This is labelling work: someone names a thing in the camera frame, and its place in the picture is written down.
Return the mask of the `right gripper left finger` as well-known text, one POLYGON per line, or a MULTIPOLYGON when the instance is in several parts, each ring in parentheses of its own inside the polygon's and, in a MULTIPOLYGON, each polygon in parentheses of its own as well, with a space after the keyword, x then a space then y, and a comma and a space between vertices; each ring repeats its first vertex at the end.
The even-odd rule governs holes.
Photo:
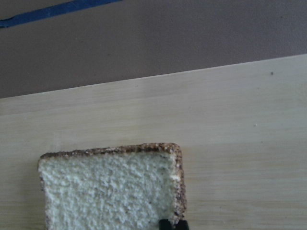
POLYGON ((161 219, 158 222, 159 230, 172 230, 172 225, 168 219, 161 219))

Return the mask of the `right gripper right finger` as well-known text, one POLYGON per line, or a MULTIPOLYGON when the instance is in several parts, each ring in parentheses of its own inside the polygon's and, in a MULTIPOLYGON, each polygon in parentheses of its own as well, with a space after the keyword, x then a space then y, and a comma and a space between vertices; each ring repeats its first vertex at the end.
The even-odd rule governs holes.
POLYGON ((175 230, 189 230, 189 224, 186 220, 179 220, 175 225, 175 230))

